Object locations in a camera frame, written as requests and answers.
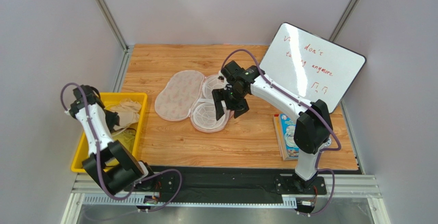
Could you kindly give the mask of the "beige bra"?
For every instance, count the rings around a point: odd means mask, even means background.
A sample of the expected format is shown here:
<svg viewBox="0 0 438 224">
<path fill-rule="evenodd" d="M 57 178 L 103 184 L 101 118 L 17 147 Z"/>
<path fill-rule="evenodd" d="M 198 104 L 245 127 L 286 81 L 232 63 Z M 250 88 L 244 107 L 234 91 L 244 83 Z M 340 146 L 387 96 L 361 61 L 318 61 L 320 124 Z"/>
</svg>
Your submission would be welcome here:
<svg viewBox="0 0 438 224">
<path fill-rule="evenodd" d="M 106 110 L 116 112 L 119 116 L 119 123 L 114 126 L 114 130 L 128 128 L 139 121 L 142 105 L 131 99 L 122 99 L 118 104 L 112 104 Z"/>
</svg>

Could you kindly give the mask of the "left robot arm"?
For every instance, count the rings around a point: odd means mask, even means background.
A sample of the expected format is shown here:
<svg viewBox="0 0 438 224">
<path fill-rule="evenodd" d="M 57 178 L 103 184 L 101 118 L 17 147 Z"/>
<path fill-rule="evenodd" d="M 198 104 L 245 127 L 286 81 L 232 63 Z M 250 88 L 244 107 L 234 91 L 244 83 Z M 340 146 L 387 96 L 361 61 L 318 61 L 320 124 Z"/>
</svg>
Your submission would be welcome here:
<svg viewBox="0 0 438 224">
<path fill-rule="evenodd" d="M 91 178 L 110 198 L 116 201 L 117 193 L 128 186 L 134 187 L 142 179 L 153 174 L 149 165 L 138 161 L 114 134 L 140 120 L 141 105 L 119 105 L 107 109 L 99 91 L 89 85 L 74 86 L 75 101 L 65 112 L 78 120 L 88 143 L 88 158 L 82 166 Z"/>
</svg>

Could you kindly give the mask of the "floral mesh laundry bag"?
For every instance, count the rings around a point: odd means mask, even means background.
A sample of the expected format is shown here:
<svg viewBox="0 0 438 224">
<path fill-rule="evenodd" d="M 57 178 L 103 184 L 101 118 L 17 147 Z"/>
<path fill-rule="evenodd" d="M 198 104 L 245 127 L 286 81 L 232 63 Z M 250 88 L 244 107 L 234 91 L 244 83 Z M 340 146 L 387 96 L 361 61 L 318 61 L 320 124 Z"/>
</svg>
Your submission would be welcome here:
<svg viewBox="0 0 438 224">
<path fill-rule="evenodd" d="M 225 114 L 216 120 L 212 91 L 224 88 L 225 84 L 218 74 L 207 77 L 196 70 L 177 72 L 158 94 L 155 112 L 171 122 L 189 119 L 200 132 L 219 132 L 225 128 L 233 112 L 224 108 Z"/>
</svg>

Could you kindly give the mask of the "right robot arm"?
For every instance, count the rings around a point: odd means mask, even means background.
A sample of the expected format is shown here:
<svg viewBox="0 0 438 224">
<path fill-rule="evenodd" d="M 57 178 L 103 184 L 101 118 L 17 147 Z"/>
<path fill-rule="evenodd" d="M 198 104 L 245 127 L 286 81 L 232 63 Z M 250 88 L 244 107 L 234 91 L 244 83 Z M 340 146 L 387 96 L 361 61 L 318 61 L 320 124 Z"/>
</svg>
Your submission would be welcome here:
<svg viewBox="0 0 438 224">
<path fill-rule="evenodd" d="M 326 103 L 294 96 L 258 66 L 244 69 L 231 61 L 220 70 L 219 79 L 226 85 L 212 91 L 217 120 L 225 114 L 225 110 L 233 111 L 235 118 L 249 111 L 246 96 L 253 95 L 268 102 L 293 121 L 296 126 L 294 142 L 299 148 L 293 174 L 294 184 L 301 192 L 310 188 L 318 175 L 316 164 L 319 153 L 333 130 Z"/>
</svg>

